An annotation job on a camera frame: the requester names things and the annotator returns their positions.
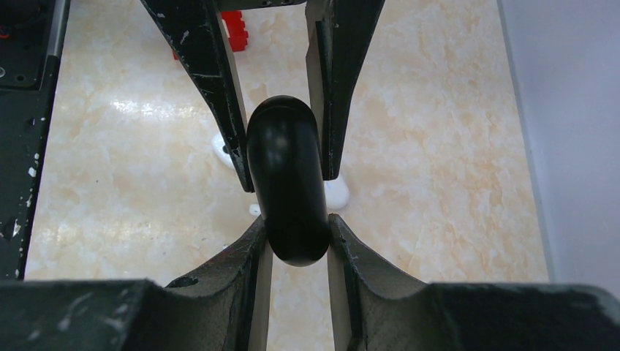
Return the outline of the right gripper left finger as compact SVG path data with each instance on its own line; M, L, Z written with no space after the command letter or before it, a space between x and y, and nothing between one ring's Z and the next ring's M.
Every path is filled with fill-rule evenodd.
M163 287L148 279L1 283L3 350L264 350L273 255L263 220Z

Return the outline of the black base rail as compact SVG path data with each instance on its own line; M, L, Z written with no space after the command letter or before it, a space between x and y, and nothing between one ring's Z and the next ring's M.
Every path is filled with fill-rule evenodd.
M1 2L1 280L26 271L69 8Z

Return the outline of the red plastic box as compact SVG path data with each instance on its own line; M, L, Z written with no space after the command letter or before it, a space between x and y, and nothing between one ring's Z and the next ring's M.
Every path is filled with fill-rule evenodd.
M219 42L227 44L232 52L246 49L249 34L240 11L223 12L213 25L209 19L203 9L182 8L163 25L174 59L208 58L218 50Z

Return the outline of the black oval earbud case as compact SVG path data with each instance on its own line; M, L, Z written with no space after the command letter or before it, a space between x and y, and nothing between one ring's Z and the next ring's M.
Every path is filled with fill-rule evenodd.
M310 107L285 95L262 102L249 119L247 157L273 252L288 265L314 264L328 250L330 229Z

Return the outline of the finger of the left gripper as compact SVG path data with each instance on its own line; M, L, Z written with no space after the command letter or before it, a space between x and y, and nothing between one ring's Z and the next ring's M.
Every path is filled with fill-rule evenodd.
M209 106L245 192L254 187L246 153L246 111L222 12L243 1L145 0L148 14Z
M383 0L307 1L306 68L317 120L323 179L338 177L352 96Z

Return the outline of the white stem earbud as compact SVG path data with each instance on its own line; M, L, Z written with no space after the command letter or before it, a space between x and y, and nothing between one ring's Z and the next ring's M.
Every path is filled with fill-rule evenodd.
M259 205L258 205L258 204L256 204L256 203L251 204L251 205L249 206L249 213L250 213L252 216L260 216L260 215L261 215L261 210L260 210Z

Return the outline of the small white square earbud case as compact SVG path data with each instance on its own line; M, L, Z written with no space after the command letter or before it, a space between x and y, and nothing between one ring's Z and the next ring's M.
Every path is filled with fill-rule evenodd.
M211 139L211 148L213 152L217 156L220 162L222 162L226 167L234 170L233 160L230 156L229 148L227 147L224 138L220 133L213 136Z

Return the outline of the white oval charging case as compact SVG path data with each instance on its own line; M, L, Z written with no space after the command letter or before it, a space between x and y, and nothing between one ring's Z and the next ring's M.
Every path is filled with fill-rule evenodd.
M331 181L323 181L326 206L330 210L344 208L350 200L350 190L342 174Z

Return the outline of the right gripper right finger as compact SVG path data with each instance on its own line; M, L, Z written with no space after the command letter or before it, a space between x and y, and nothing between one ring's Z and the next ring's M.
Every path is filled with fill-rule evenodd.
M617 350L619 301L582 284L426 283L338 215L328 281L337 350Z

